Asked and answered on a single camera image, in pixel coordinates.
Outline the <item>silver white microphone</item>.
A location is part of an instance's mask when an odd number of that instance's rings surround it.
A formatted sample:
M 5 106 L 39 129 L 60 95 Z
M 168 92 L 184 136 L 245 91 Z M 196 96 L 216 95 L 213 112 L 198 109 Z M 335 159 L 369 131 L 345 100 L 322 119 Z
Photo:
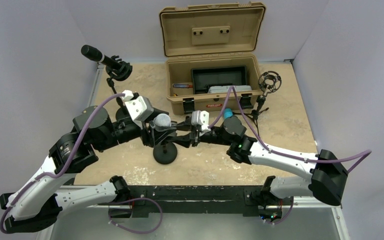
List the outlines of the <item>silver white microphone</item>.
M 171 118 L 168 114 L 160 113 L 153 119 L 154 129 L 163 132 L 172 126 Z

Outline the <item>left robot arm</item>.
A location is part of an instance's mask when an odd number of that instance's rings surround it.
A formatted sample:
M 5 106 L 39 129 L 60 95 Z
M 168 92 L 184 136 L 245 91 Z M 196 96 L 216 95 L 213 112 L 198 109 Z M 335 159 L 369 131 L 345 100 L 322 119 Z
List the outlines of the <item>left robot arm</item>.
M 156 148 L 176 129 L 167 112 L 132 109 L 126 106 L 112 122 L 101 106 L 86 108 L 73 119 L 73 129 L 49 150 L 38 171 L 18 191 L 0 196 L 4 214 L 0 231 L 4 234 L 34 233 L 44 230 L 65 215 L 99 204 L 133 204 L 137 198 L 122 176 L 113 176 L 98 185 L 76 191 L 59 192 L 68 180 L 98 161 L 103 152 L 136 138 Z

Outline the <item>blue microphone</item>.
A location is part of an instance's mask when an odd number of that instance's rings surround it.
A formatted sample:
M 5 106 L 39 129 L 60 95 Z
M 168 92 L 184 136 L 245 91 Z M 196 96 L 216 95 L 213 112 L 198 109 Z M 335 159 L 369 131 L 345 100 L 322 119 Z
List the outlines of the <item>blue microphone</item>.
M 228 119 L 234 115 L 233 111 L 230 108 L 225 108 L 223 111 L 223 118 Z

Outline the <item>black tripod shock mount stand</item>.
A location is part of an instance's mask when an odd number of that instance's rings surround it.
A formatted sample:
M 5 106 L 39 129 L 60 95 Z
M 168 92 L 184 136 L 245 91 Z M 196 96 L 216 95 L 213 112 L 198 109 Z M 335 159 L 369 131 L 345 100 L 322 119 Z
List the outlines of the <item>black tripod shock mount stand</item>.
M 282 86 L 282 78 L 279 73 L 276 71 L 266 71 L 261 74 L 258 78 L 258 87 L 262 91 L 262 94 L 259 95 L 256 99 L 257 108 L 254 109 L 253 104 L 246 105 L 245 96 L 241 97 L 239 100 L 240 107 L 243 110 L 251 109 L 250 113 L 244 113 L 246 117 L 248 117 L 252 123 L 255 125 L 257 129 L 257 135 L 260 135 L 260 129 L 258 124 L 258 119 L 260 114 L 269 110 L 269 107 L 262 109 L 265 101 L 267 99 L 268 94 L 272 94 L 280 89 Z

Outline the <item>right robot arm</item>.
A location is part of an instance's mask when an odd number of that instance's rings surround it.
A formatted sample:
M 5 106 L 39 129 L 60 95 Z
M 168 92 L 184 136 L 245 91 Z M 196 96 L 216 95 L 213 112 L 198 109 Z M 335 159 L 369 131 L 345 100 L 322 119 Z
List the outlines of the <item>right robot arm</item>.
M 260 196 L 268 204 L 278 199 L 313 196 L 320 202 L 339 206 L 348 178 L 348 170 L 339 163 L 333 152 L 305 153 L 264 145 L 245 134 L 246 127 L 236 116 L 226 118 L 221 126 L 204 131 L 205 120 L 172 122 L 172 127 L 188 131 L 185 136 L 173 137 L 173 142 L 186 148 L 198 143 L 229 146 L 227 155 L 237 163 L 268 166 L 293 174 L 293 177 L 270 176 Z

